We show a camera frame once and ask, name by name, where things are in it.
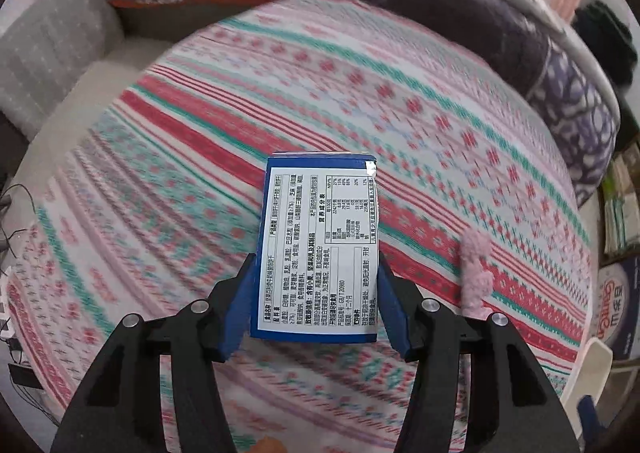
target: blue box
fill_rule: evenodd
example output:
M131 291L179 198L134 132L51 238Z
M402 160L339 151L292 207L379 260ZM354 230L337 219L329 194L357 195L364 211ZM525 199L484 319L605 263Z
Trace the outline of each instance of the blue box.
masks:
M376 340L376 159L274 154L267 161L253 337L319 343Z

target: metal screw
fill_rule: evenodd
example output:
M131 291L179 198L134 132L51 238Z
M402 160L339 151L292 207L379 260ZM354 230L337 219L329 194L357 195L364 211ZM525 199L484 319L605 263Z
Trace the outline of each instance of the metal screw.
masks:
M422 309L427 312L437 312L440 310L440 303L433 298L427 298L422 300Z
M491 316L491 321L493 321L498 327L506 327L509 322L509 318L500 312L496 312Z
M191 312L194 312L196 314L202 314L203 312L206 312L208 308L209 303L207 303L206 300L203 299L199 299L191 303Z
M122 324L128 328L135 327L138 322L140 322L140 316L137 314L127 314L122 318Z

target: striped bedsheet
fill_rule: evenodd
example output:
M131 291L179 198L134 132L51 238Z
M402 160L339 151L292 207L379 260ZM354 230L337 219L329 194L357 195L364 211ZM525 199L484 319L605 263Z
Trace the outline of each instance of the striped bedsheet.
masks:
M487 232L486 303L562 392L591 268L548 129L484 62L416 24L350 0L285 0L174 46L49 180L8 292L60 410L124 315L175 313L236 274L255 250L266 158L292 150L375 154L380 247L449 307L460 301L458 237ZM382 327L370 345L246 337L215 369L239 451L272 436L292 453L393 449L415 373ZM462 407L452 451L464 445Z

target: nutrition facts label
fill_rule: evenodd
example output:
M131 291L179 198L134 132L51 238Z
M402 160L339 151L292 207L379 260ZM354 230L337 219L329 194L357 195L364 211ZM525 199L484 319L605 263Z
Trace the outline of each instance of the nutrition facts label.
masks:
M376 332L377 206L367 170L271 169L258 329Z

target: pink fuzzy object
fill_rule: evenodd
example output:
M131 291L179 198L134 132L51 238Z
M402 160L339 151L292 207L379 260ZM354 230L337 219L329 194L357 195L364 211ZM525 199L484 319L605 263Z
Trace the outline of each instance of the pink fuzzy object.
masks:
M485 271L480 258L491 255L491 238L477 229L467 229L460 239L462 315L486 319L492 310L482 304L494 290L494 275Z

